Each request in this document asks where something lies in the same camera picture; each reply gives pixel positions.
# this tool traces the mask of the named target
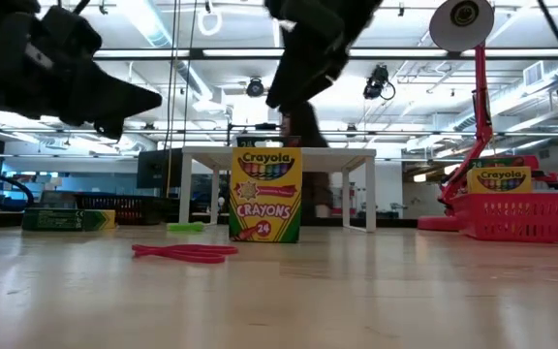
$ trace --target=red basket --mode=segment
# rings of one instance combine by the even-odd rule
[[[460,232],[472,238],[558,242],[558,193],[466,194],[453,209]]]

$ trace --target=crayola crayons box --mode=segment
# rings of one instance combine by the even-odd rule
[[[235,147],[230,183],[230,239],[298,242],[300,148]]]
[[[28,208],[23,214],[25,231],[94,232],[115,228],[115,210]]]
[[[469,193],[531,193],[531,168],[473,168],[467,173]]]

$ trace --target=table leg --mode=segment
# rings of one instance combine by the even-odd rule
[[[341,171],[341,214],[344,227],[350,227],[350,171]]]
[[[210,224],[217,224],[219,214],[219,170],[212,170],[212,196],[210,197]]]
[[[365,159],[365,231],[376,232],[376,167],[374,158]]]
[[[189,204],[191,203],[191,171],[193,157],[191,154],[182,154],[182,178],[180,181],[180,219],[179,223],[189,223]]]

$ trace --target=white table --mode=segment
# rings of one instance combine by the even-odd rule
[[[219,171],[232,169],[232,148],[214,146],[185,146],[182,148],[182,181],[180,184],[180,223],[189,222],[191,201],[191,175],[193,160],[212,170],[212,195],[210,202],[210,223],[216,224],[219,199]],[[350,181],[348,175],[361,165],[365,165],[365,231],[376,231],[376,181],[374,170],[374,149],[345,148],[302,148],[304,172],[325,172],[342,174],[342,217],[343,225],[350,226]]]

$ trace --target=red base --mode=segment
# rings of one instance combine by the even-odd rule
[[[457,232],[460,230],[455,217],[421,217],[417,228],[437,232]]]

